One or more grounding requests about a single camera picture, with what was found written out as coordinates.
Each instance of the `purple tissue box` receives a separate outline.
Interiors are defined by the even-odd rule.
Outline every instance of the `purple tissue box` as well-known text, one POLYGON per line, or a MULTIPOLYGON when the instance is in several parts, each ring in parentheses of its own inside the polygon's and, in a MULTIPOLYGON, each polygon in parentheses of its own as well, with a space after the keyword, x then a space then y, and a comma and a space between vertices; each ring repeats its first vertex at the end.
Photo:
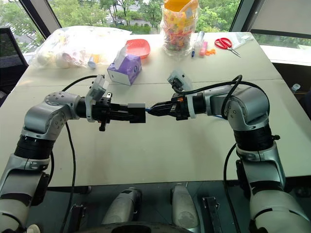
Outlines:
POLYGON ((111 63, 107 71, 112 81, 130 86, 141 71, 140 57, 128 54, 119 69, 116 69, 115 64, 111 63))

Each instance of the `plastic bag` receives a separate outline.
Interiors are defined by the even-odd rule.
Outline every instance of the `plastic bag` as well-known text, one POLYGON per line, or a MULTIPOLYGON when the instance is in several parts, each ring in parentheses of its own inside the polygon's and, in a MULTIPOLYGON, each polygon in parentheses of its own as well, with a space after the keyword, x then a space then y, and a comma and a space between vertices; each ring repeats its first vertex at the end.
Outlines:
POLYGON ((36 50, 32 64, 48 68, 87 67, 90 57, 109 65, 131 32, 117 28, 73 26, 54 31, 36 50))
POLYGON ((250 33, 239 32, 239 33, 232 33, 230 35, 230 40, 232 42, 232 48, 234 50, 253 39, 254 37, 250 33))
POLYGON ((163 48, 168 55, 180 59, 191 51, 191 35, 198 21, 199 3, 198 0, 190 0, 179 12, 165 8, 165 4, 160 24, 164 36, 163 48))

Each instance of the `scissors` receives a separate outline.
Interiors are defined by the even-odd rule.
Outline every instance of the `scissors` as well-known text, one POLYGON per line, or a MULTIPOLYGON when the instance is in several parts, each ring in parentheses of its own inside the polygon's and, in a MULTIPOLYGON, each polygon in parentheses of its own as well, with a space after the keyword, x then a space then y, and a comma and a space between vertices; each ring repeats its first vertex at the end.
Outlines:
POLYGON ((231 40, 229 40, 228 38, 219 38, 217 40, 215 40, 215 45, 217 47, 219 47, 220 49, 223 49, 223 50, 230 50, 231 52, 233 52, 235 55, 237 55, 238 57, 241 57, 239 55, 238 52, 236 52, 235 50, 233 50, 232 48, 232 42, 231 40))

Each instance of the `black cable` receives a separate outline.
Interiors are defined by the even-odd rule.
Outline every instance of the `black cable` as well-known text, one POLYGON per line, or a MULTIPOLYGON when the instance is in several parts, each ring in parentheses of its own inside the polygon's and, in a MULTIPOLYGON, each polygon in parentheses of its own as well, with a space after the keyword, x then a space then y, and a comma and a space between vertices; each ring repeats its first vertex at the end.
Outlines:
POLYGON ((49 183, 51 182, 52 177, 53 177, 53 173, 54 173, 54 154, 53 154, 53 151, 51 151, 50 157, 51 157, 51 172, 50 172, 49 183))
POLYGON ((247 86, 251 86, 251 87, 254 87, 254 88, 257 88, 259 89, 260 91, 263 92, 263 94, 267 97, 267 100, 268 100, 268 115, 270 113, 270 102, 269 102, 269 98, 267 96, 267 94, 263 91, 262 88, 260 88, 259 86, 257 86, 256 84, 254 83, 250 83, 250 82, 246 82, 246 81, 241 81, 239 79, 239 77, 241 77, 242 79, 242 75, 238 75, 234 80, 232 81, 229 81, 229 82, 223 82, 223 83, 216 83, 216 84, 213 84, 213 85, 209 85, 209 86, 204 86, 204 87, 201 87, 201 88, 198 88, 198 89, 195 89, 195 90, 191 90, 191 91, 180 91, 177 89, 176 86, 172 86, 173 90, 179 94, 179 95, 190 95, 190 94, 195 94, 195 93, 198 93, 198 92, 201 92, 201 91, 205 91, 205 90, 209 90, 209 89, 212 89, 212 88, 215 88, 215 87, 220 87, 220 86, 225 86, 225 85, 233 85, 233 84, 236 84, 237 82, 239 82, 239 84, 243 84, 243 85, 247 85, 247 86))
POLYGON ((27 231, 27 228, 23 227, 22 222, 21 222, 21 221, 19 220, 19 218, 17 218, 16 216, 11 215, 11 214, 9 214, 9 213, 2 213, 2 215, 8 216, 8 217, 14 219, 14 220, 18 223, 18 229, 17 229, 17 230, 18 230, 19 232, 26 232, 26 231, 27 231))
POLYGON ((238 75, 237 77, 234 78, 234 80, 232 80, 233 82, 235 81, 235 84, 233 85, 233 87, 230 89, 229 93, 226 95, 223 104, 222 104, 222 109, 221 109, 221 114, 223 119, 228 120, 228 117, 225 115, 225 106, 227 105, 227 102, 229 100, 229 98, 231 97, 232 93, 235 91, 235 89, 237 89, 238 85, 240 84, 240 82, 242 81, 242 75, 238 75))
POLYGON ((62 233, 64 231, 65 228, 65 224, 67 222, 67 218, 70 212, 70 208, 72 205, 72 197, 73 197, 73 192, 74 192, 74 183, 75 183, 75 179, 76 179, 76 154, 74 151, 74 147, 73 147, 73 143, 72 143, 72 138, 71 138, 71 133, 70 133, 70 129, 69 129, 69 125, 66 122, 66 128, 67 128, 67 132, 68 132, 68 138, 69 138, 69 142, 70 142, 70 146, 71 146, 71 150, 72 150, 72 160, 73 160, 73 173, 72 173, 72 184, 71 184, 71 191, 70 191, 70 197, 69 197, 69 201, 68 201, 68 206, 67 206, 67 210, 64 216, 64 220, 62 223, 62 227, 60 229, 60 233, 62 233))
MULTIPOLYGON (((83 81, 85 79, 90 79, 90 78, 96 78, 96 77, 97 77, 97 75, 89 75, 89 76, 80 78, 80 79, 72 82, 68 86, 66 86, 62 91, 67 91, 70 87, 72 87, 73 85, 75 85, 76 83, 78 83, 80 81, 83 81)), ((70 197, 69 197, 69 201, 68 201, 67 210, 66 210, 66 213, 65 213, 65 216, 64 216, 64 219, 63 219, 63 223, 62 223, 61 229, 59 231, 60 233, 62 233, 64 231, 64 228, 65 228, 65 225, 66 225, 66 222, 67 222, 67 218, 68 218, 68 215, 69 215, 69 212, 70 212, 70 208, 71 208, 71 205, 72 205, 72 197, 73 197, 73 192, 74 192, 74 183, 75 183, 75 179, 76 179, 76 155, 75 155, 75 151, 74 151, 74 147, 73 147, 73 143, 72 143, 72 138, 71 138, 71 133, 70 133, 69 125, 68 125, 67 122, 65 123, 65 125, 66 125, 66 129, 67 129, 67 133, 68 133, 68 138, 69 138, 69 142, 70 142, 70 146, 71 146, 71 150, 72 150, 73 174, 72 174, 70 197)))
POLYGON ((225 190, 225 195, 226 195, 226 197, 228 199, 230 211, 232 213, 232 218, 233 218, 235 229, 236 229, 237 233, 241 233, 240 226, 239 226, 239 223, 238 223, 238 219, 237 219, 237 216, 235 214, 234 207, 233 207, 233 204, 232 204, 232 201, 231 201, 231 198, 230 198, 230 195, 229 195, 229 191, 228 191, 228 186, 227 186, 227 166, 228 166, 228 161, 229 161, 230 155, 231 155, 232 151, 234 150, 235 146, 236 146, 236 143, 231 147, 231 149, 228 152, 227 157, 225 158, 225 164, 224 164, 224 190, 225 190))
POLYGON ((70 84, 69 84, 68 86, 66 86, 62 91, 67 91, 70 87, 72 87, 72 86, 75 85, 76 83, 81 82, 81 81, 83 81, 83 80, 85 80, 85 79, 96 78, 96 77, 97 77, 97 75, 90 75, 90 76, 86 76, 86 77, 80 78, 80 79, 78 79, 78 80, 76 80, 76 81, 70 83, 70 84))

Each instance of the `pink marker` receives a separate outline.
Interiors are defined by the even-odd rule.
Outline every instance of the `pink marker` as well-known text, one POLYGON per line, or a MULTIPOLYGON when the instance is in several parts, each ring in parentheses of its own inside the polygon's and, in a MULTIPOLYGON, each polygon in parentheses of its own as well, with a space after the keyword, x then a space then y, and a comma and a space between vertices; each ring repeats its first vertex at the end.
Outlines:
POLYGON ((206 49, 207 49, 207 41, 203 41, 203 44, 202 44, 202 47, 200 49, 199 55, 204 57, 206 49))

